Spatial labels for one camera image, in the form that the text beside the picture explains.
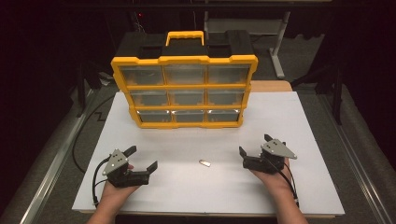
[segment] transparent drawer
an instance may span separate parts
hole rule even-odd
[[[245,89],[213,89],[207,90],[209,105],[241,105]]]
[[[172,111],[176,122],[203,122],[204,110],[174,110]]]
[[[166,91],[130,91],[134,105],[168,105]]]
[[[164,72],[168,84],[205,83],[205,67],[200,64],[170,64]]]
[[[121,66],[127,85],[162,85],[163,71],[160,66]]]
[[[169,110],[139,110],[136,111],[142,122],[171,122]]]
[[[209,83],[246,83],[249,68],[249,64],[209,65]]]
[[[205,90],[174,90],[169,91],[172,105],[203,105]]]
[[[208,122],[238,121],[239,113],[240,113],[239,109],[208,110],[207,121]]]

